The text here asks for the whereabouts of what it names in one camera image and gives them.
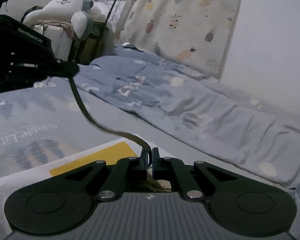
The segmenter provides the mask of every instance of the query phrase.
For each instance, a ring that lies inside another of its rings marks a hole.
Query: screw
[[[187,192],[187,196],[189,198],[192,198],[192,199],[194,199],[194,198],[201,198],[202,195],[203,195],[202,192],[200,192],[198,190],[190,190],[190,191]]]
[[[111,190],[104,190],[99,193],[99,197],[103,199],[112,198],[114,196],[114,192]]]

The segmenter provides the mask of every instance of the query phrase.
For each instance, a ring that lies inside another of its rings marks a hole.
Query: stuffed toy
[[[56,20],[71,23],[77,37],[87,38],[92,30],[90,9],[92,0],[52,0],[44,8],[26,15],[23,24],[32,27],[40,20]]]

